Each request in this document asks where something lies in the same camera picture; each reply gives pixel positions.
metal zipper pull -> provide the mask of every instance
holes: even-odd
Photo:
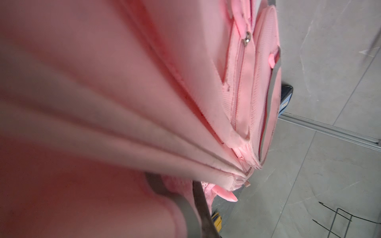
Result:
[[[249,187],[251,184],[250,184],[249,180],[246,180],[243,185],[245,185],[245,187]]]
[[[242,40],[244,46],[247,46],[247,43],[249,43],[250,40],[251,40],[251,33],[248,31],[246,32],[246,38]]]

gray tile floor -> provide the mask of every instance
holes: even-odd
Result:
[[[380,0],[277,0],[287,112],[381,139]],[[250,178],[223,238],[326,237],[342,208],[381,221],[381,153],[279,121],[263,170]],[[344,236],[345,220],[333,229]],[[347,237],[381,237],[353,220]]]

gray strap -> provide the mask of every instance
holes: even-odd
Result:
[[[172,193],[165,187],[160,175],[146,173],[146,179],[152,190],[162,196],[171,199],[181,210],[187,226],[188,238],[200,238],[201,228],[197,216],[185,197],[178,193]]]
[[[265,135],[266,135],[266,131],[267,131],[267,124],[269,122],[269,113],[270,113],[270,110],[271,110],[271,99],[272,99],[272,93],[274,92],[274,86],[275,86],[275,81],[277,79],[277,75],[278,75],[278,71],[280,69],[280,65],[281,65],[281,62],[280,62],[280,57],[277,61],[277,63],[275,64],[274,68],[272,69],[272,73],[271,73],[271,78],[270,78],[270,84],[269,84],[269,90],[268,90],[268,93],[267,93],[267,99],[266,99],[266,112],[267,112],[267,117],[266,117],[266,123],[265,123],[265,128],[264,128],[264,131],[263,131],[263,137],[262,137],[262,140],[260,141],[260,154],[259,154],[259,162],[262,163],[262,154],[263,154],[263,141],[265,139]]]
[[[193,181],[194,204],[199,212],[202,224],[202,238],[220,238],[214,222],[210,217],[210,212],[205,198],[201,182]]]

pink backpack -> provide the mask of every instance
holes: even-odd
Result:
[[[2,5],[0,234],[218,237],[213,198],[236,201],[277,121],[275,7]]]

yellow plastic part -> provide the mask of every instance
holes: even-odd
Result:
[[[219,232],[222,228],[222,218],[221,216],[218,216],[217,220],[215,221],[215,227],[217,231]]]
[[[214,215],[212,216],[212,220],[213,220],[216,216],[219,216],[219,212],[214,213]]]

